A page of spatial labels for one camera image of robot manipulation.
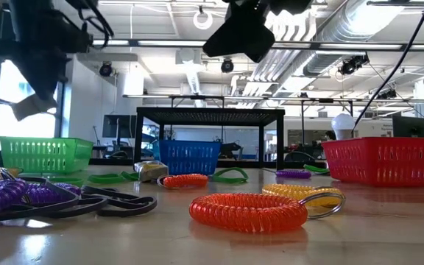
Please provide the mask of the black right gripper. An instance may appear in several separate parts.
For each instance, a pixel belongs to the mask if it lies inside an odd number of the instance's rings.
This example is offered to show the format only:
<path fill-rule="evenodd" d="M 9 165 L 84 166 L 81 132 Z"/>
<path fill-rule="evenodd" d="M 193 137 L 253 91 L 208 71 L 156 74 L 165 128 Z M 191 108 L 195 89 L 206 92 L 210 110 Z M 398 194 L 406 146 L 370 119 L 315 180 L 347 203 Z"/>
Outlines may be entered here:
<path fill-rule="evenodd" d="M 226 20 L 202 46 L 207 56 L 245 54 L 261 62 L 275 43 L 264 23 L 271 0 L 226 0 Z"/>

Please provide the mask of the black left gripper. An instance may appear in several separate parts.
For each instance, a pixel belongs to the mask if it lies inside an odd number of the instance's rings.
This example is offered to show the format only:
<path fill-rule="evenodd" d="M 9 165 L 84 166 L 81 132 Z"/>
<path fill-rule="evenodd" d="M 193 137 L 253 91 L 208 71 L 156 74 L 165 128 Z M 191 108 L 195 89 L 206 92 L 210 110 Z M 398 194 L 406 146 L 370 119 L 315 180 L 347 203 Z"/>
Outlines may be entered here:
<path fill-rule="evenodd" d="M 42 100 L 53 97 L 58 82 L 68 81 L 67 62 L 66 54 L 60 52 L 28 52 L 13 56 L 13 63 Z"/>

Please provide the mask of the yellow silver pencil pack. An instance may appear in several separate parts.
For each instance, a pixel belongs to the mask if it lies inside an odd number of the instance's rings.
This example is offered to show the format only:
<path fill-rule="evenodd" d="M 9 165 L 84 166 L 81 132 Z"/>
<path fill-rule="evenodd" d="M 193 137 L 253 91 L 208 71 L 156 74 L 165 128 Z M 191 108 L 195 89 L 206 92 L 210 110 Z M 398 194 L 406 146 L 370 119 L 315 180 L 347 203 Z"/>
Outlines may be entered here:
<path fill-rule="evenodd" d="M 138 180 L 142 183 L 157 180 L 169 174 L 169 168 L 158 160 L 137 162 L 134 170 L 138 173 Z"/>
<path fill-rule="evenodd" d="M 47 110 L 57 107 L 57 102 L 53 98 L 41 99 L 33 94 L 20 102 L 11 104 L 13 114 L 17 121 L 21 121 L 29 116 L 45 113 Z"/>

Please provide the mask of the green rubber band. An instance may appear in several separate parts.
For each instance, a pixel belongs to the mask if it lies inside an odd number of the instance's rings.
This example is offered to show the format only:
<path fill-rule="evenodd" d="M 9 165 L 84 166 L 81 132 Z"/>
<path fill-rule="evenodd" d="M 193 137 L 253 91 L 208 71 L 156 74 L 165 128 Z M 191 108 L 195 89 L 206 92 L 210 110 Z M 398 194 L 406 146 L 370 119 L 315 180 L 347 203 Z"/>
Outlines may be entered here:
<path fill-rule="evenodd" d="M 330 174 L 329 169 L 319 168 L 319 167 L 316 167 L 316 166 L 311 166 L 311 165 L 305 164 L 303 166 L 303 168 L 305 170 L 311 172 L 312 174 L 321 174 L 321 175 L 329 175 Z"/>
<path fill-rule="evenodd" d="M 117 184 L 126 181 L 138 181 L 137 172 L 128 173 L 122 171 L 118 174 L 92 174 L 88 176 L 88 181 L 95 184 Z"/>
<path fill-rule="evenodd" d="M 227 177 L 225 176 L 228 172 L 238 172 L 240 174 L 239 177 Z M 218 183 L 228 183 L 228 184 L 241 184 L 246 183 L 249 177 L 248 174 L 239 167 L 232 167 L 219 170 L 212 175 L 209 176 L 209 180 Z"/>

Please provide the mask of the large window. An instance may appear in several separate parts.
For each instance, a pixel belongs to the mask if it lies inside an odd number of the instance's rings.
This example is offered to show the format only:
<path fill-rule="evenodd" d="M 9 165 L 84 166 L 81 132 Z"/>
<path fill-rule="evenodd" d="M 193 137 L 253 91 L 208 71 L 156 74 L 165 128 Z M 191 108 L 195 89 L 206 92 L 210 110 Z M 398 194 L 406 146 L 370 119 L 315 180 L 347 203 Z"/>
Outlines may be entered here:
<path fill-rule="evenodd" d="M 55 113 L 51 108 L 18 121 L 11 108 L 12 103 L 33 95 L 35 92 L 23 78 L 16 66 L 9 60 L 1 64 L 0 72 L 0 137 L 39 137 L 52 138 L 55 132 Z"/>

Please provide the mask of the green plastic basket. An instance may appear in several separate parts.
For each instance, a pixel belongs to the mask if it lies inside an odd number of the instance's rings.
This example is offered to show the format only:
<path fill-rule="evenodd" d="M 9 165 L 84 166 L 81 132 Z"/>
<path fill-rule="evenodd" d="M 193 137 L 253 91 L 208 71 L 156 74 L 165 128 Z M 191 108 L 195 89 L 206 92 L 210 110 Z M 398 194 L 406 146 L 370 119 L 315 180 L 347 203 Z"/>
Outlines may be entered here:
<path fill-rule="evenodd" d="M 25 138 L 0 136 L 4 167 L 26 173 L 70 174 L 84 170 L 93 143 L 79 138 Z"/>

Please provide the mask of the black mesh metal shelf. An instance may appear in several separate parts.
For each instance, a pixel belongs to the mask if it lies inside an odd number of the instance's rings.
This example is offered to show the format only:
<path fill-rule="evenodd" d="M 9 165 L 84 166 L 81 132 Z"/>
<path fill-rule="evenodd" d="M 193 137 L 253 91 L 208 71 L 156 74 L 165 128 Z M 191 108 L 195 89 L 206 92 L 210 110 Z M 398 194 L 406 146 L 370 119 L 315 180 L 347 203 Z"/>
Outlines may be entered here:
<path fill-rule="evenodd" d="M 219 168 L 285 168 L 284 145 L 284 110 L 266 109 L 231 109 L 231 108 L 188 108 L 188 107 L 138 107 L 136 109 L 135 149 L 133 161 L 141 161 L 141 140 L 144 119 L 149 119 L 160 128 L 159 139 L 163 139 L 165 125 L 220 126 L 220 127 L 257 127 L 258 160 L 256 162 L 220 160 Z M 277 158 L 274 162 L 264 160 L 264 128 L 276 123 Z"/>

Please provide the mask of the black computer monitor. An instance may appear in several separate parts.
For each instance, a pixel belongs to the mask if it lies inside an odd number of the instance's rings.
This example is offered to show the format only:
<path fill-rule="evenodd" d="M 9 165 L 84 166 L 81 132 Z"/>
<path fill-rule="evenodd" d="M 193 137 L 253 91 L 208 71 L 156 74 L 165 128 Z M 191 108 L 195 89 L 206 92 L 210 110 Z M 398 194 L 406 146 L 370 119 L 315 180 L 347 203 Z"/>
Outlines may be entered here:
<path fill-rule="evenodd" d="M 424 138 L 424 118 L 393 116 L 394 137 Z"/>
<path fill-rule="evenodd" d="M 102 124 L 103 138 L 134 138 L 136 116 L 104 115 Z"/>

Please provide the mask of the dark rubber band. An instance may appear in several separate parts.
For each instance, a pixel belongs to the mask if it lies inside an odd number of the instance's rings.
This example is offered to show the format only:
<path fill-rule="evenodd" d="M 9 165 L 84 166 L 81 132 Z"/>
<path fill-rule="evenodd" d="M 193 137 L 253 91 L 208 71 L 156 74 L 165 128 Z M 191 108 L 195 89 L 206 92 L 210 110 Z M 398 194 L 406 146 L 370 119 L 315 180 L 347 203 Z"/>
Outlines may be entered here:
<path fill-rule="evenodd" d="M 96 188 L 85 185 L 81 191 L 83 198 L 103 197 L 107 200 L 107 205 L 97 211 L 99 216 L 104 217 L 140 216 L 154 210 L 158 205 L 155 197 L 138 197 L 121 193 L 115 188 Z"/>
<path fill-rule="evenodd" d="M 57 191 L 61 195 L 65 195 L 67 200 L 65 202 L 45 204 L 40 207 L 33 205 L 13 204 L 0 212 L 0 222 L 34 216 L 46 216 L 49 213 L 56 213 L 64 209 L 71 208 L 79 202 L 80 198 L 78 195 L 64 188 L 57 187 L 53 183 L 50 183 L 47 179 L 39 177 L 20 177 L 19 179 L 24 180 L 27 185 L 28 183 L 40 183 L 53 191 Z"/>

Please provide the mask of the blue plastic basket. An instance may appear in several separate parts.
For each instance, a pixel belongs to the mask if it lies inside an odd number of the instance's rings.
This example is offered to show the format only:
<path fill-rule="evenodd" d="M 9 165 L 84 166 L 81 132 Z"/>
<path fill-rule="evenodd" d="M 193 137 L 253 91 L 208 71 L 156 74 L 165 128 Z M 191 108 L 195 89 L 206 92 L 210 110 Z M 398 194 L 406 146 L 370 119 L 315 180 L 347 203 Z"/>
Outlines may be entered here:
<path fill-rule="evenodd" d="M 213 174 L 221 143 L 216 141 L 159 140 L 154 147 L 155 160 L 169 169 L 169 174 Z"/>

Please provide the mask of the red plastic basket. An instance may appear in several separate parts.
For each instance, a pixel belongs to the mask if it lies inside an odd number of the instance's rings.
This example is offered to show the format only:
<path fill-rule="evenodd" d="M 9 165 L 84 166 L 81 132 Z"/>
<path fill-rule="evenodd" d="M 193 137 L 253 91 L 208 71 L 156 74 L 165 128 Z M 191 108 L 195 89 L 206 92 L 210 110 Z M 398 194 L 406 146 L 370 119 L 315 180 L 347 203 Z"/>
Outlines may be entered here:
<path fill-rule="evenodd" d="M 424 187 L 424 138 L 352 138 L 322 146 L 336 180 L 375 187 Z"/>

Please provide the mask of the background black metal frame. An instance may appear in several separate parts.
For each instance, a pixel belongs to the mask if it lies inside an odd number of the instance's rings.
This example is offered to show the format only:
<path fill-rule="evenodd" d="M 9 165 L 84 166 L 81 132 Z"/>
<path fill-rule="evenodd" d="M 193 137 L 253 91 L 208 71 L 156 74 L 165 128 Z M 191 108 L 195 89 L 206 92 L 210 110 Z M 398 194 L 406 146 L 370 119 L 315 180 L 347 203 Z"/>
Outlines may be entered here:
<path fill-rule="evenodd" d="M 276 102 L 276 106 L 271 106 L 272 109 L 278 109 L 281 105 L 341 105 L 349 113 L 353 113 L 350 107 L 364 107 L 368 111 L 371 107 L 403 107 L 402 110 L 392 111 L 399 113 L 405 111 L 406 108 L 411 108 L 415 111 L 415 105 L 424 104 L 424 99 L 409 99 L 409 98 L 395 98 L 395 99 L 363 99 L 363 98 L 315 98 L 315 97 L 269 97 L 269 96 L 211 96 L 211 95 L 123 95 L 127 99 L 168 99 L 173 107 L 177 107 L 180 103 L 175 104 L 175 99 L 181 102 L 184 100 L 200 100 L 200 101 L 221 101 L 219 107 L 224 108 L 228 102 L 235 103 L 264 103 L 269 107 L 271 101 Z"/>

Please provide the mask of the silver ventilation duct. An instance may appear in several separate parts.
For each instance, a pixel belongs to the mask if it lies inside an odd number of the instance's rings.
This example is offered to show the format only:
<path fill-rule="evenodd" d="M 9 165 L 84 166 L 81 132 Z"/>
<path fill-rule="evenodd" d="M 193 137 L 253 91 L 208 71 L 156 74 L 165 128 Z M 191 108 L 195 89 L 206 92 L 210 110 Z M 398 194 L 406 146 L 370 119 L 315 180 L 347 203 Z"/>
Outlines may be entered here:
<path fill-rule="evenodd" d="M 366 42 L 387 27 L 401 12 L 403 6 L 378 6 L 369 1 L 390 0 L 348 0 L 328 24 L 317 34 L 320 42 Z M 304 76 L 318 76 L 335 66 L 343 54 L 306 52 L 308 58 L 302 67 Z"/>

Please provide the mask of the orange coil wrist keychain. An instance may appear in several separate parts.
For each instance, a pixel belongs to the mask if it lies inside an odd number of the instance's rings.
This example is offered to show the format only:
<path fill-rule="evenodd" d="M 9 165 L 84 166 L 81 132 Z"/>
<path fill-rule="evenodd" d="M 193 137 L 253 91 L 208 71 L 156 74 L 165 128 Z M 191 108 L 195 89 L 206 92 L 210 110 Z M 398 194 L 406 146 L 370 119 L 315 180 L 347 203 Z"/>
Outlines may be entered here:
<path fill-rule="evenodd" d="M 309 215 L 306 203 L 335 198 L 336 207 L 326 213 Z M 300 228 L 309 219 L 321 219 L 341 210 L 345 196 L 334 192 L 292 199 L 266 194 L 209 194 L 189 205 L 191 218 L 203 225 L 241 233 L 281 233 Z"/>
<path fill-rule="evenodd" d="M 208 176 L 203 174 L 167 175 L 157 179 L 157 185 L 167 189 L 202 188 L 208 184 Z"/>

